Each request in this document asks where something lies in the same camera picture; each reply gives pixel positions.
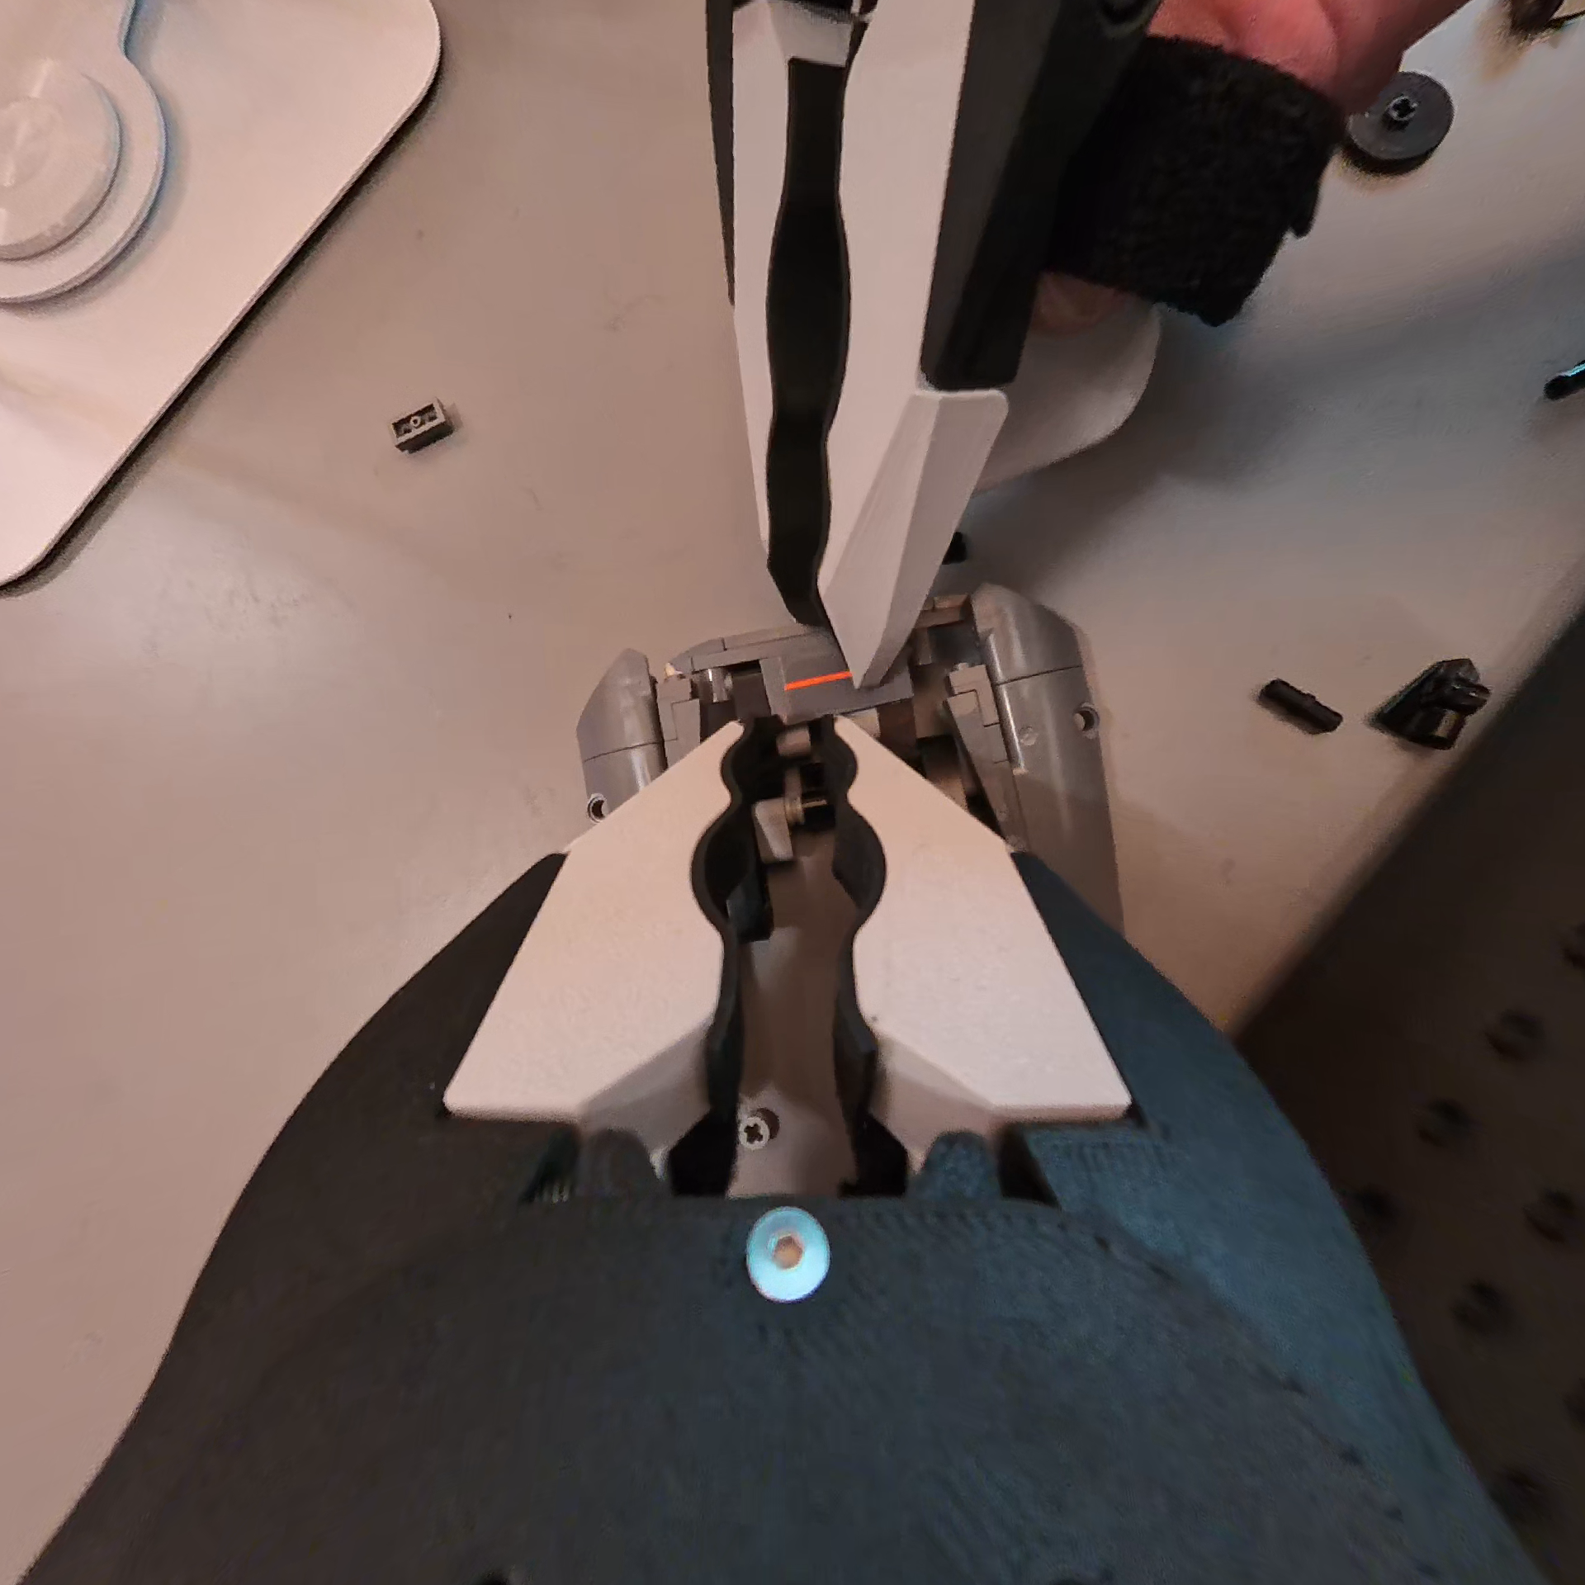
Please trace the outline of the black lego connector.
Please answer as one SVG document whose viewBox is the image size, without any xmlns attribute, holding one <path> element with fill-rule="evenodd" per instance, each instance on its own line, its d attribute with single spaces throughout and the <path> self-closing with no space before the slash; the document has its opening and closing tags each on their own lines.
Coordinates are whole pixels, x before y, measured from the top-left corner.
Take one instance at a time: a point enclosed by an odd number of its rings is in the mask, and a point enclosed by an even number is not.
<svg viewBox="0 0 1585 1585">
<path fill-rule="evenodd" d="M 1438 660 L 1384 701 L 1370 724 L 1412 747 L 1452 749 L 1491 696 L 1472 658 Z"/>
</svg>

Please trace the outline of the black perforated board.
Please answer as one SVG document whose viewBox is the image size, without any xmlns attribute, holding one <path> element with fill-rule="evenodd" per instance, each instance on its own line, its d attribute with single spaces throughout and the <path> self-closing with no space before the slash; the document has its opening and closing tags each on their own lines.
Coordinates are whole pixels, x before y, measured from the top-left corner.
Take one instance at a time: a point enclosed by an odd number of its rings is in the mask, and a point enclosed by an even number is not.
<svg viewBox="0 0 1585 1585">
<path fill-rule="evenodd" d="M 1584 1579 L 1584 624 L 1240 1030 L 1480 1485 Z"/>
</svg>

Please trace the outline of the person's right hand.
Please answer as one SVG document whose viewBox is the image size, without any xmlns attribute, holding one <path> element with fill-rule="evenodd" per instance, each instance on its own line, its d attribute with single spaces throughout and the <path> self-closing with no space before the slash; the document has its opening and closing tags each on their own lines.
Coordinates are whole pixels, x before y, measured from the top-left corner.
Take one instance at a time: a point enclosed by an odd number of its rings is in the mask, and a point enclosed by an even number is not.
<svg viewBox="0 0 1585 1585">
<path fill-rule="evenodd" d="M 1461 1 L 1161 1 L 1152 34 L 1272 66 L 1365 109 Z"/>
</svg>

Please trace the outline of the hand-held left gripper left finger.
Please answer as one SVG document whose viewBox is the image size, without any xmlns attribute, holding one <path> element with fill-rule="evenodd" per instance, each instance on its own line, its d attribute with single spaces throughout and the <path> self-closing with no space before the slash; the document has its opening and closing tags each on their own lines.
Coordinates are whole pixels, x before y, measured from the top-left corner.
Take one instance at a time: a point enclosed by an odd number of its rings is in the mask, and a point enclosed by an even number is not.
<svg viewBox="0 0 1585 1585">
<path fill-rule="evenodd" d="M 742 956 L 770 909 L 753 805 L 776 730 L 731 722 L 578 837 L 444 1094 L 452 1115 L 625 1132 L 672 1177 L 731 1177 Z"/>
</svg>

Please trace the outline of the black round screw washer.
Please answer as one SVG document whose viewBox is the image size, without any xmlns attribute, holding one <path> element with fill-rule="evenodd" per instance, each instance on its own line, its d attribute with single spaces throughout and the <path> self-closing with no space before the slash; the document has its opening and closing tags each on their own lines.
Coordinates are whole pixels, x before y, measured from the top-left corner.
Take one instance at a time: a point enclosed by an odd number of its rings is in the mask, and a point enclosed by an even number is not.
<svg viewBox="0 0 1585 1585">
<path fill-rule="evenodd" d="M 1399 71 L 1344 128 L 1344 152 L 1369 171 L 1408 171 L 1425 164 L 1453 128 L 1446 84 L 1425 71 Z"/>
</svg>

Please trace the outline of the white stand base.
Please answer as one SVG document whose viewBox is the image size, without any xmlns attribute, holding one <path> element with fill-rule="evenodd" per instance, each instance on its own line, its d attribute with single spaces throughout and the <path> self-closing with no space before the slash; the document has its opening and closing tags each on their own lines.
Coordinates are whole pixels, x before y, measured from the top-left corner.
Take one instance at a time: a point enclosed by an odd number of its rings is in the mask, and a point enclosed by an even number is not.
<svg viewBox="0 0 1585 1585">
<path fill-rule="evenodd" d="M 2 579 L 412 118 L 429 1 L 4 3 Z"/>
</svg>

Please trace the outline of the grey lego door assembly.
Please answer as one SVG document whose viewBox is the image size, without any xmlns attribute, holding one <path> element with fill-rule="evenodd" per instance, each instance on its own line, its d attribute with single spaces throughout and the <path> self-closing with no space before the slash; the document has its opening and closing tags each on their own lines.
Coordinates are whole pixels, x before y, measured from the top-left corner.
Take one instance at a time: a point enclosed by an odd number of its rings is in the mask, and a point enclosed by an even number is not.
<svg viewBox="0 0 1585 1585">
<path fill-rule="evenodd" d="M 710 639 L 663 671 L 625 649 L 578 722 L 587 815 L 612 815 L 723 724 L 774 720 L 780 768 L 755 796 L 757 843 L 765 866 L 789 864 L 801 837 L 833 822 L 818 745 L 825 718 L 861 726 L 1123 926 L 1101 713 L 1080 637 L 995 583 L 929 598 L 874 684 L 855 681 L 818 626 Z"/>
</svg>

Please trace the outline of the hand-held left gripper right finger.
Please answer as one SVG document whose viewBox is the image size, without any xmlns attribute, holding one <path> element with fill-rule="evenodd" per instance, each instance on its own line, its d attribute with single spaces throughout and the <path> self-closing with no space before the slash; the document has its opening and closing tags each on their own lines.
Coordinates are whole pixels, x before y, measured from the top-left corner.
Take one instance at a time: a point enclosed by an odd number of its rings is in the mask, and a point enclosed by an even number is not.
<svg viewBox="0 0 1585 1585">
<path fill-rule="evenodd" d="M 838 1092 L 853 1135 L 923 1164 L 946 1135 L 1118 1122 L 1131 1090 L 1006 843 L 848 718 L 823 724 Z"/>
</svg>

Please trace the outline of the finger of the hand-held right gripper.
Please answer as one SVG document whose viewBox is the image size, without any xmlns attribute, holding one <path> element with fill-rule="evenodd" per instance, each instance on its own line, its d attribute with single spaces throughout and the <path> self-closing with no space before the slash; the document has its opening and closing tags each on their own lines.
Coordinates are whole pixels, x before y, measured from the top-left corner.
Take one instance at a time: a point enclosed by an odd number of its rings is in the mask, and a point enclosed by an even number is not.
<svg viewBox="0 0 1585 1585">
<path fill-rule="evenodd" d="M 1006 418 L 1001 388 L 948 392 L 923 375 L 974 9 L 878 3 L 846 81 L 848 334 L 819 596 L 865 686 L 897 662 Z"/>
<path fill-rule="evenodd" d="M 787 613 L 829 624 L 829 434 L 850 339 L 840 205 L 850 3 L 735 3 L 727 22 L 731 301 L 759 537 Z"/>
</svg>

